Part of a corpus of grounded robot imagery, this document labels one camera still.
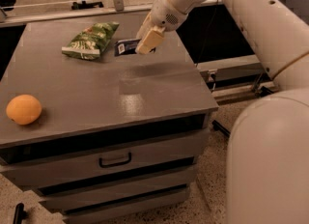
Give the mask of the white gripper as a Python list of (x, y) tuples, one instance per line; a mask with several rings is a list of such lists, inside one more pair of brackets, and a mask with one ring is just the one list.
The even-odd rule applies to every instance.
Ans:
[(162, 43), (165, 31), (177, 30), (188, 14), (204, 1), (206, 0), (154, 0), (151, 12), (136, 34), (136, 38), (140, 40), (136, 53), (150, 53)]

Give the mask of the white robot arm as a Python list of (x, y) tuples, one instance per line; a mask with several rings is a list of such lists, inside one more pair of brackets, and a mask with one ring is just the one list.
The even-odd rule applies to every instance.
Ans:
[[(206, 0), (155, 0), (137, 33), (147, 54)], [(221, 0), (253, 50), (245, 69), (277, 91), (247, 106), (231, 130), (227, 224), (309, 224), (309, 26), (279, 0)]]

